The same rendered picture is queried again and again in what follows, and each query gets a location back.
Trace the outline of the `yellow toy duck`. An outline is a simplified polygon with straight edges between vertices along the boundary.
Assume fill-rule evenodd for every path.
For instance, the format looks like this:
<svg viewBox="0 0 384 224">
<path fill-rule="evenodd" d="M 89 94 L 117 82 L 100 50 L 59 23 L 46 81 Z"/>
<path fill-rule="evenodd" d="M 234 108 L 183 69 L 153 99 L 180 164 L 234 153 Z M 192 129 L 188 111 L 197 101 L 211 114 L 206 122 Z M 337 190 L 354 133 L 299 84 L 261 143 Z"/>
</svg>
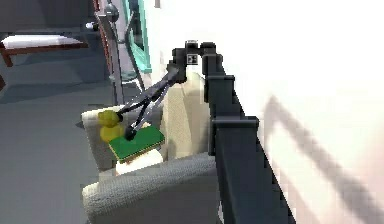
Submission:
<svg viewBox="0 0 384 224">
<path fill-rule="evenodd" d="M 100 137 L 103 142 L 109 143 L 115 138 L 121 137 L 124 128 L 121 125 L 118 114 L 113 110 L 104 110 L 97 115 L 100 127 Z"/>
</svg>

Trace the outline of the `grey floor lamp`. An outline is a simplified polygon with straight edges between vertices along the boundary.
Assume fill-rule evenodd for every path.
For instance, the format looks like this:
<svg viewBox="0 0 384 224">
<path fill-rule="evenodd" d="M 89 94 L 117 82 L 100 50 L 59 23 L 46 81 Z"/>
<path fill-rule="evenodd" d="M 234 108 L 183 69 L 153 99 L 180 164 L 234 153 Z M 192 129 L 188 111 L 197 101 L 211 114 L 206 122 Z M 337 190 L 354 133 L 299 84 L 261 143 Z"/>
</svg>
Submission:
<svg viewBox="0 0 384 224">
<path fill-rule="evenodd" d="M 119 59 L 118 36 L 116 21 L 119 19 L 119 11 L 112 0 L 91 0 L 94 7 L 95 22 L 87 25 L 88 29 L 97 27 L 100 31 L 105 58 L 108 64 L 110 80 L 113 84 L 113 104 L 124 103 L 122 77 Z"/>
</svg>

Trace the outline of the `green book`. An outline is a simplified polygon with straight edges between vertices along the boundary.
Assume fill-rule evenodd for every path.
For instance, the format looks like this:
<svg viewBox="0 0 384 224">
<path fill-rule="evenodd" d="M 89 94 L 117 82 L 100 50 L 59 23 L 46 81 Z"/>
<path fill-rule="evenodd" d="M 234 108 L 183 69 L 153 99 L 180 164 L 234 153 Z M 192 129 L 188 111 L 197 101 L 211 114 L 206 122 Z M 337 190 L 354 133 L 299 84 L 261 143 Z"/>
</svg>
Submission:
<svg viewBox="0 0 384 224">
<path fill-rule="evenodd" d="M 123 163 L 127 159 L 158 147 L 165 136 L 154 126 L 141 128 L 132 140 L 118 137 L 109 142 L 109 147 L 116 159 Z"/>
</svg>

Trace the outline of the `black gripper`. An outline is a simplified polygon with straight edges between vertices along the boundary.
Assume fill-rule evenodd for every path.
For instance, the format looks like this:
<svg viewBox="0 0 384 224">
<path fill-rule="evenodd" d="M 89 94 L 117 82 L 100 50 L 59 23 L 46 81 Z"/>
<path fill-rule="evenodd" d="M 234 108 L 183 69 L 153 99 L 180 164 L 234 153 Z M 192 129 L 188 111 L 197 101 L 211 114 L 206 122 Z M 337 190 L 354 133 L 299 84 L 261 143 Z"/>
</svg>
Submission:
<svg viewBox="0 0 384 224">
<path fill-rule="evenodd" d="M 150 86 L 148 89 L 139 93 L 135 98 L 128 101 L 116 114 L 119 121 L 124 120 L 124 115 L 129 112 L 137 112 L 134 121 L 129 124 L 124 133 L 126 140 L 134 139 L 137 131 L 150 118 L 152 112 L 157 109 L 163 101 L 168 89 L 175 83 L 182 84 L 187 80 L 186 77 L 186 50 L 175 48 L 172 50 L 172 59 L 168 62 L 167 70 L 171 73 L 171 78 L 163 77 L 159 82 Z"/>
</svg>

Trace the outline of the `teal framed mirror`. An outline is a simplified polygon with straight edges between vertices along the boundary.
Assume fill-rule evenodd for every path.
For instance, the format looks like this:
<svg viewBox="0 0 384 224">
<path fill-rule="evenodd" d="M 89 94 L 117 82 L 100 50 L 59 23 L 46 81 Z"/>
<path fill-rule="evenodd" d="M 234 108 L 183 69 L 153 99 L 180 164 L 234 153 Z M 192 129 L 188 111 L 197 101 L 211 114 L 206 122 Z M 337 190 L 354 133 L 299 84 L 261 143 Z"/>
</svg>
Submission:
<svg viewBox="0 0 384 224">
<path fill-rule="evenodd" d="M 151 73 L 150 52 L 148 45 L 146 13 L 144 0 L 121 0 L 126 22 L 134 14 L 130 30 L 131 49 L 138 68 L 143 73 Z"/>
</svg>

